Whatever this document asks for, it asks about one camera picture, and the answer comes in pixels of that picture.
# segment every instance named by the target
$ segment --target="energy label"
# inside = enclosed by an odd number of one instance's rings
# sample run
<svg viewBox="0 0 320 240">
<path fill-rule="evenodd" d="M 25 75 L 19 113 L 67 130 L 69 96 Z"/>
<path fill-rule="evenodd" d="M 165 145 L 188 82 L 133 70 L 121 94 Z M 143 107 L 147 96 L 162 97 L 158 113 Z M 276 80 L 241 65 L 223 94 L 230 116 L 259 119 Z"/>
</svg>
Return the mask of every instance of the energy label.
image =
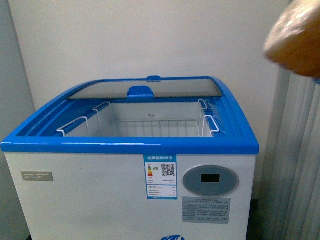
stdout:
<svg viewBox="0 0 320 240">
<path fill-rule="evenodd" d="M 144 155 L 148 199 L 177 200 L 177 156 Z"/>
</svg>

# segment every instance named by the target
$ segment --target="gray wall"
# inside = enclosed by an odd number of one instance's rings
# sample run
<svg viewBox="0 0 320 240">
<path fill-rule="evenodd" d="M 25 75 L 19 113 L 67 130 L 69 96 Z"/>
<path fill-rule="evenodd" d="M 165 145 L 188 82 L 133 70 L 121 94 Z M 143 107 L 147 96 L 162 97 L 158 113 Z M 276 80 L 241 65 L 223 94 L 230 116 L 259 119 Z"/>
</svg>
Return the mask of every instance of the gray wall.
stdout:
<svg viewBox="0 0 320 240">
<path fill-rule="evenodd" d="M 0 0 L 0 140 L 34 112 L 9 4 Z M 0 151 L 0 239 L 26 240 L 28 226 L 4 153 Z"/>
</svg>

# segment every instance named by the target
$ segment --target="specification label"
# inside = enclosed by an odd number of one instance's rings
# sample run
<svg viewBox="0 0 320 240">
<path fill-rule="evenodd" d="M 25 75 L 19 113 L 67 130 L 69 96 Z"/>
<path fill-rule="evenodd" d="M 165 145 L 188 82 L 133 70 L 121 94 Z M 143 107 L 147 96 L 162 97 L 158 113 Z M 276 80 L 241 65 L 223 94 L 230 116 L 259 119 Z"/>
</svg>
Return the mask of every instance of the specification label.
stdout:
<svg viewBox="0 0 320 240">
<path fill-rule="evenodd" d="M 178 199 L 177 156 L 144 155 L 143 157 L 147 198 Z"/>
<path fill-rule="evenodd" d="M 229 224 L 231 198 L 182 198 L 182 221 L 198 224 Z"/>
</svg>

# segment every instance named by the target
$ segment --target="qr code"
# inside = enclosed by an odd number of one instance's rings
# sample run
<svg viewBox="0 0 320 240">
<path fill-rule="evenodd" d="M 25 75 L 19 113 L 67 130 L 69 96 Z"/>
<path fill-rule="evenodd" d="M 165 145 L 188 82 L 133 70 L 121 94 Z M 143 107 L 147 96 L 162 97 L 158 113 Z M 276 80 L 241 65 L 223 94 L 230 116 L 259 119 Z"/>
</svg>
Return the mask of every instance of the qr code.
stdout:
<svg viewBox="0 0 320 240">
<path fill-rule="evenodd" d="M 176 168 L 174 164 L 161 164 L 162 176 L 175 176 Z"/>
</svg>

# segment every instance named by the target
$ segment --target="blue lid handle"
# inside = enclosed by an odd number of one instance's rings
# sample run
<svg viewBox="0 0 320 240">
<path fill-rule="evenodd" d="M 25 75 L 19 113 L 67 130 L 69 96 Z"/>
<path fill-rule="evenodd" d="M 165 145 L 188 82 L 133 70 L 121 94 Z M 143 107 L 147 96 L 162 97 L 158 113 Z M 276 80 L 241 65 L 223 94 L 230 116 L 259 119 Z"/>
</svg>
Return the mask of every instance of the blue lid handle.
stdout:
<svg viewBox="0 0 320 240">
<path fill-rule="evenodd" d="M 161 77 L 160 76 L 148 76 L 146 78 L 146 81 L 149 83 L 156 83 L 156 82 L 161 82 Z"/>
<path fill-rule="evenodd" d="M 132 86 L 128 90 L 128 99 L 152 99 L 154 92 L 148 86 Z"/>
</svg>

